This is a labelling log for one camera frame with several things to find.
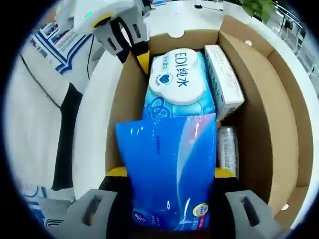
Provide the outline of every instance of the wet wipes package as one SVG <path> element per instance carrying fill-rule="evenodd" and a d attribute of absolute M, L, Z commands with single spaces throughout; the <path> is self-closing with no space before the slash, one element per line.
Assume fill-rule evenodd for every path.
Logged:
<path fill-rule="evenodd" d="M 181 48 L 155 57 L 143 119 L 197 116 L 215 112 L 208 70 L 200 52 Z"/>
<path fill-rule="evenodd" d="M 208 227 L 216 162 L 216 115 L 116 124 L 133 187 L 133 220 L 164 231 Z"/>

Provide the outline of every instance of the white plastic lid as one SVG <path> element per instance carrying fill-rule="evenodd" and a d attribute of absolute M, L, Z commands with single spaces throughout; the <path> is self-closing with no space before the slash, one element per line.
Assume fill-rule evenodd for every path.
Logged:
<path fill-rule="evenodd" d="M 197 102 L 205 90 L 197 53 L 181 48 L 155 58 L 149 87 L 154 94 L 174 105 L 186 106 Z"/>

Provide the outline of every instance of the white box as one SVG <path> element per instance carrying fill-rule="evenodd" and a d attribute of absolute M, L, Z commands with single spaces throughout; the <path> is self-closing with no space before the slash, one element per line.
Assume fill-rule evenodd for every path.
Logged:
<path fill-rule="evenodd" d="M 235 72 L 220 46 L 205 46 L 205 58 L 212 80 L 217 120 L 223 120 L 243 104 L 245 98 Z"/>

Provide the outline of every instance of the white robot part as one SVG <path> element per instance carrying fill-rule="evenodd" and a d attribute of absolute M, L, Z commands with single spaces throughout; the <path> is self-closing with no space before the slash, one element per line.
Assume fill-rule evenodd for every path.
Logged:
<path fill-rule="evenodd" d="M 74 8 L 74 31 L 92 33 L 100 21 L 115 18 L 134 5 L 134 0 L 77 0 Z"/>

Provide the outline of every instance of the green light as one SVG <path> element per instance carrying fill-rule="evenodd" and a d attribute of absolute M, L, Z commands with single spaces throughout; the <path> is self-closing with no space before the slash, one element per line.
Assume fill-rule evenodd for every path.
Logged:
<path fill-rule="evenodd" d="M 88 18 L 90 15 L 92 15 L 92 11 L 88 12 L 86 15 L 85 15 L 85 18 Z"/>

